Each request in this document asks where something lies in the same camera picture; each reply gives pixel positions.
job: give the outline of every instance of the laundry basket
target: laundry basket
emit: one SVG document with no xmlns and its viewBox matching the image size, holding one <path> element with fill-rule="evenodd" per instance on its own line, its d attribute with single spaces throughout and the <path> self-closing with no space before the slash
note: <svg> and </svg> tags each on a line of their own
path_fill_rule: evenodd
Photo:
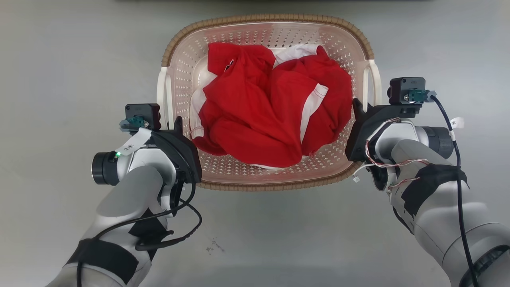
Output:
<svg viewBox="0 0 510 287">
<path fill-rule="evenodd" d="M 367 38 L 353 24 L 330 16 L 302 14 L 259 14 L 224 17 L 193 23 L 177 33 L 163 56 L 158 77 L 157 99 L 161 125 L 183 118 L 184 135 L 190 137 L 190 99 L 208 77 L 208 43 L 264 45 L 282 50 L 296 44 L 320 44 L 352 78 L 352 94 L 368 103 L 371 72 L 375 103 L 381 99 L 381 84 L 374 54 Z M 227 156 L 199 151 L 202 182 L 199 186 L 217 190 L 268 191 L 320 186 L 341 181 L 360 166 L 345 156 L 345 145 L 354 116 L 337 141 L 323 146 L 315 156 L 286 169 L 262 169 Z"/>
</svg>

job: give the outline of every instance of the basket handle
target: basket handle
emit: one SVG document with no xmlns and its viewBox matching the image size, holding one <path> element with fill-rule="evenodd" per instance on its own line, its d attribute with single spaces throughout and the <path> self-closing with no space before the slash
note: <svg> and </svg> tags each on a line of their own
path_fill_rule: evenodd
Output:
<svg viewBox="0 0 510 287">
<path fill-rule="evenodd" d="M 381 105 L 383 103 L 383 86 L 381 85 L 381 76 L 379 69 L 374 60 L 367 60 L 367 65 L 363 71 L 363 110 L 367 111 L 368 108 L 368 72 L 372 74 L 372 84 L 374 88 L 374 102 L 373 106 Z"/>
<path fill-rule="evenodd" d="M 156 103 L 161 107 L 161 129 L 173 129 L 172 80 L 168 67 L 161 67 L 156 88 Z"/>
</svg>

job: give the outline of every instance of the pile of clothes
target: pile of clothes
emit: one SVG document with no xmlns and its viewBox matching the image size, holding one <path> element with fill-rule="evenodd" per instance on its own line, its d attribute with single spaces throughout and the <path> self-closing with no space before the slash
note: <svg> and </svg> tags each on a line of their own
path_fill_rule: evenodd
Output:
<svg viewBox="0 0 510 287">
<path fill-rule="evenodd" d="M 351 77 L 322 46 L 276 55 L 262 45 L 209 44 L 216 75 L 191 97 L 191 138 L 213 155 L 286 168 L 337 140 L 351 116 Z"/>
</svg>

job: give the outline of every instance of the basket rim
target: basket rim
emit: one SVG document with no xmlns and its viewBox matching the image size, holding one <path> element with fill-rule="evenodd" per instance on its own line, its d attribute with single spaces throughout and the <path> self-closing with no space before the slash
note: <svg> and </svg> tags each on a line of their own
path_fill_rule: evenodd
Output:
<svg viewBox="0 0 510 287">
<path fill-rule="evenodd" d="M 170 66 L 170 60 L 172 59 L 172 55 L 175 51 L 175 48 L 184 38 L 186 38 L 189 34 L 193 32 L 213 27 L 262 22 L 304 22 L 335 26 L 347 31 L 356 39 L 356 41 L 360 44 L 363 50 L 363 54 L 365 55 L 366 60 L 374 59 L 374 53 L 372 51 L 370 43 L 368 42 L 367 37 L 365 37 L 361 30 L 359 30 L 356 26 L 354 26 L 352 23 L 344 19 L 315 14 L 288 14 L 288 13 L 253 14 L 202 20 L 182 28 L 169 42 L 163 55 L 161 66 L 162 67 Z M 243 191 L 243 192 L 268 192 L 317 187 L 336 183 L 346 179 L 347 177 L 351 176 L 356 171 L 356 169 L 361 166 L 361 164 L 362 164 L 361 162 L 357 161 L 351 162 L 348 168 L 344 169 L 343 171 L 337 174 L 309 180 L 299 180 L 282 183 L 223 183 L 202 180 L 197 185 L 199 187 L 206 189 Z"/>
</svg>

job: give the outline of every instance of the gray table surface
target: gray table surface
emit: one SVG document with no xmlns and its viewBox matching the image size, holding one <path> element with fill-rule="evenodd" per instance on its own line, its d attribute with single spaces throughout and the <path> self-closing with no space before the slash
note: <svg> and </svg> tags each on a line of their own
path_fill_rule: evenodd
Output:
<svg viewBox="0 0 510 287">
<path fill-rule="evenodd" d="M 117 127 L 126 103 L 155 101 L 174 34 L 197 20 L 266 12 L 354 23 L 384 87 L 425 77 L 449 115 L 466 119 L 456 134 L 470 186 L 510 225 L 508 1 L 3 0 L 1 285 L 43 286 L 69 258 L 109 191 L 90 178 L 92 156 L 127 139 Z M 415 122 L 444 124 L 432 104 Z M 199 189 L 203 226 L 159 251 L 142 286 L 449 286 L 387 196 L 360 178 L 279 193 Z M 195 221 L 183 210 L 172 226 L 185 232 Z"/>
</svg>

